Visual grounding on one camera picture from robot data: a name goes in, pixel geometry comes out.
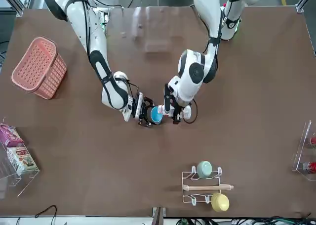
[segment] red bottle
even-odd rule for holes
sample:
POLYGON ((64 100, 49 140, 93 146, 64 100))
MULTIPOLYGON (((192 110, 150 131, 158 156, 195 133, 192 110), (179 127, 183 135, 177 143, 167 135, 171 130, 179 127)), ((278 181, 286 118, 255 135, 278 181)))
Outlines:
POLYGON ((303 171, 308 174, 316 174, 316 162, 304 162, 303 171))

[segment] pink snack package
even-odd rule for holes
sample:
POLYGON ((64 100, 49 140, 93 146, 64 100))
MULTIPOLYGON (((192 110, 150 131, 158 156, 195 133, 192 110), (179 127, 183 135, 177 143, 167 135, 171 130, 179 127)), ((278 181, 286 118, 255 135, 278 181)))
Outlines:
POLYGON ((5 124, 0 124, 0 141, 6 147, 21 147, 24 144, 15 127, 5 124))

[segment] teal cup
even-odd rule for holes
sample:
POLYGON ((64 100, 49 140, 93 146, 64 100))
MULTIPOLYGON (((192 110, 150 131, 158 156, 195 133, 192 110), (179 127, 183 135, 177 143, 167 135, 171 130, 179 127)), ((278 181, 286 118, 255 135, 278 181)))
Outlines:
POLYGON ((158 113, 158 106, 155 106, 154 108, 152 108, 150 112, 150 118, 152 122, 155 123, 156 125, 161 123, 163 114, 158 113))
POLYGON ((197 174, 200 178, 206 179, 212 173, 212 165, 208 161, 202 161, 197 166, 197 174))

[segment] yellow cup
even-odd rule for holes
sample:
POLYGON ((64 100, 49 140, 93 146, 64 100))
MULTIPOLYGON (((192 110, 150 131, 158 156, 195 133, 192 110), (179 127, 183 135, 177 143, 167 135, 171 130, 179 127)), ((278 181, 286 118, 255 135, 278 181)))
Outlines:
POLYGON ((229 199, 221 193, 214 193, 211 199, 212 208, 216 212, 227 211, 229 208, 229 199))

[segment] wooden rolling pin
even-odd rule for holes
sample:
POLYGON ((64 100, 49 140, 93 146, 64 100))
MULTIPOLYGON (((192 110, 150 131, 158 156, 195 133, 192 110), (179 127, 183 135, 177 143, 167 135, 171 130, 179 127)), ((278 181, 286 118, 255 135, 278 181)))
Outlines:
POLYGON ((233 185, 230 184, 221 184, 215 186, 188 186, 183 185, 183 190, 185 191, 197 191, 197 190, 232 190, 234 188, 233 185))

